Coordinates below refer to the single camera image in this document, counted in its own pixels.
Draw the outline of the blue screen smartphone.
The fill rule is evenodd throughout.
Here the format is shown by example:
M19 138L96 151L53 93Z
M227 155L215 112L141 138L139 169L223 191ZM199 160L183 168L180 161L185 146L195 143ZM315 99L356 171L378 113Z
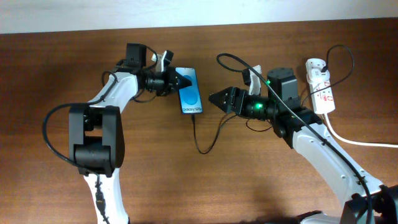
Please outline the blue screen smartphone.
M177 67L176 71L191 81L192 85L178 91L183 114L200 114L203 112L198 80L194 68Z

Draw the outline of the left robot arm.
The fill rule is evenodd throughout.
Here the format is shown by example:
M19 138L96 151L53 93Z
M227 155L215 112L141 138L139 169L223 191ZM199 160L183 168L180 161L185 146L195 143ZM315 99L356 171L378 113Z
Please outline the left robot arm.
M120 168L125 155L121 113L139 91L167 96L191 86L170 66L173 52L153 53L149 47L128 43L126 56L107 71L108 81L89 102L69 110L69 158L90 188L98 223L129 223L121 195Z

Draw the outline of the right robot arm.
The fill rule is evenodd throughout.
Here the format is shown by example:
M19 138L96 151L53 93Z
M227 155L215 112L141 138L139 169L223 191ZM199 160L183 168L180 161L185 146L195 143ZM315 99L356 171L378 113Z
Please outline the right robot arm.
M343 205L340 217L315 210L269 223L397 223L397 187L387 187L366 172L332 138L321 119L301 106L291 68L267 73L267 96L260 95L260 81L253 72L245 70L243 77L249 90L228 87L211 94L209 101L225 113L270 121L275 134L311 163Z

